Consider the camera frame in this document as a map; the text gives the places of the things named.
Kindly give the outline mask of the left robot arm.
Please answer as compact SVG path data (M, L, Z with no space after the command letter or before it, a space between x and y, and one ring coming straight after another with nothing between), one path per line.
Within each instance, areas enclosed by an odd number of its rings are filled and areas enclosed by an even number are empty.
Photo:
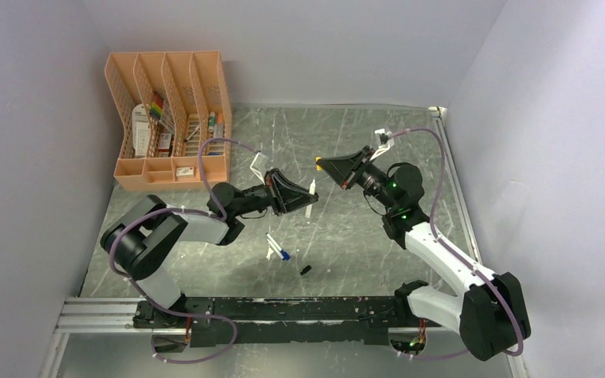
M187 315L186 297L162 265L179 242L227 246L244 229L240 218L249 213L291 213L317 202L318 196L270 169L263 182L239 189L227 182L214 185L206 211L174 208L157 195L147 195L100 239L112 269L132 280L157 303L155 317L174 328Z

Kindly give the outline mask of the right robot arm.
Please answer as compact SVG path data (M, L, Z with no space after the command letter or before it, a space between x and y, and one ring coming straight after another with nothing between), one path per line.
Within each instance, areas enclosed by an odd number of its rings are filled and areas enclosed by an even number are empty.
M433 223L419 205L425 191L420 169L407 162L388 170L373 163L376 151L317 160L319 169L344 190L360 187L383 207L380 215L389 239L418 256L453 290L447 295L424 282L406 285L393 306L404 326L421 318L460 336L466 351L480 361L500 353L520 354L531 334L521 284L511 273L497 274L469 258Z

